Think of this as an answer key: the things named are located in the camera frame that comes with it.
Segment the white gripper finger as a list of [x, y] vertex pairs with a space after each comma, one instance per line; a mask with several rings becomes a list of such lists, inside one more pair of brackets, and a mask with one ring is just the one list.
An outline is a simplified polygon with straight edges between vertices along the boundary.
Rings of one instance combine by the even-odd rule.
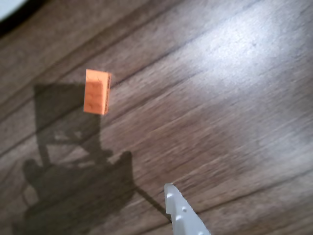
[[166, 213], [171, 216], [174, 235], [211, 235], [181, 192], [171, 183], [164, 185]]

